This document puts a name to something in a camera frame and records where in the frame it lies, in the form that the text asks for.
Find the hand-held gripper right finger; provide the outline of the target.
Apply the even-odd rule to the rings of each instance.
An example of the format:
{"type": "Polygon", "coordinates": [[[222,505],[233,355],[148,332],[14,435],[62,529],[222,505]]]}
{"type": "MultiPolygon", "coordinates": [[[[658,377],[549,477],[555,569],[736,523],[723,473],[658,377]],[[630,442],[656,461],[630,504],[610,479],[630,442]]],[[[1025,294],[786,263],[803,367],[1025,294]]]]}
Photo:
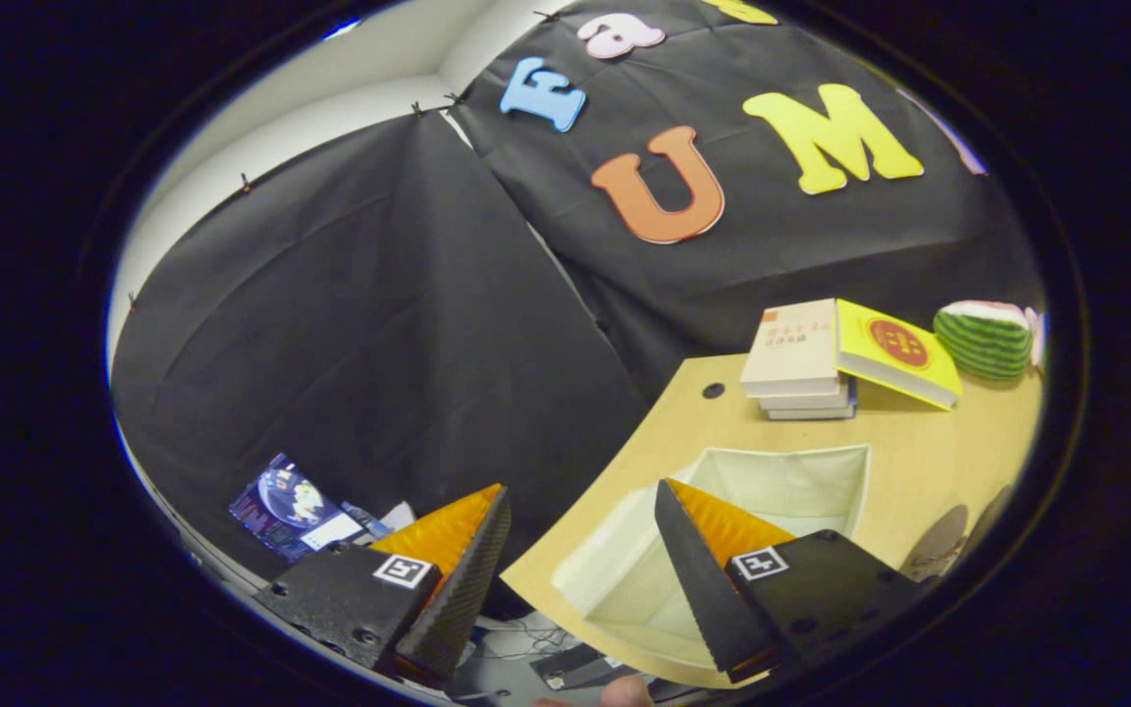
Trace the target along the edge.
{"type": "Polygon", "coordinates": [[[657,483],[654,516],[697,629],[731,681],[817,670],[923,595],[838,531],[789,536],[677,480],[657,483]]]}

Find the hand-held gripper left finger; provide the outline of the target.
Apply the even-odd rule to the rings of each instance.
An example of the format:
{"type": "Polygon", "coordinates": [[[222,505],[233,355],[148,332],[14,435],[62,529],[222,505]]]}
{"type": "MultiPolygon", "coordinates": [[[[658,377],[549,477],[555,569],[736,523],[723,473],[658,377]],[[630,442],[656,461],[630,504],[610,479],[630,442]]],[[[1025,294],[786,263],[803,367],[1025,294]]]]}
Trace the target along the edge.
{"type": "Polygon", "coordinates": [[[491,484],[371,545],[333,543],[254,600],[363,670],[444,687],[497,576],[508,492],[491,484]]]}

